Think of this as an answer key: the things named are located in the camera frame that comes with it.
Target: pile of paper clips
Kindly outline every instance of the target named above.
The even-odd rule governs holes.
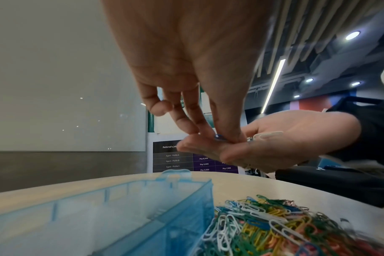
[[[195,255],[384,256],[384,246],[360,239],[322,213],[261,195],[226,201],[202,236]]]

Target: fluorescent light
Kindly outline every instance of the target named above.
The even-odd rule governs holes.
[[[345,37],[346,40],[351,40],[351,39],[354,39],[356,38],[357,36],[359,36],[361,34],[360,31],[355,31],[355,32],[352,32],[351,34],[349,34],[347,37]]]
[[[281,61],[279,62],[278,69],[276,70],[275,77],[273,78],[271,88],[269,89],[267,99],[265,100],[265,104],[262,107],[261,114],[263,114],[265,112],[265,109],[267,108],[269,99],[271,98],[272,92],[275,89],[276,82],[278,82],[279,76],[281,75],[282,68],[284,67],[285,61],[286,59],[281,59]]]

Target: blue plastic container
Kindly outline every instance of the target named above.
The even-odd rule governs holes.
[[[214,217],[212,187],[188,170],[167,170],[6,213],[0,256],[189,255]]]

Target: price list sign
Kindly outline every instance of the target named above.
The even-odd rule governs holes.
[[[237,166],[212,160],[207,156],[178,152],[179,140],[153,142],[153,172],[187,169],[198,172],[238,173]]]

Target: sleeve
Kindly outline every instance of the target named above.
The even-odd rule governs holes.
[[[359,101],[357,97],[340,100],[328,112],[338,111],[354,115],[361,124],[361,135],[352,145],[328,155],[341,161],[376,160],[384,165],[384,101],[371,100],[377,105],[358,106],[352,101]]]

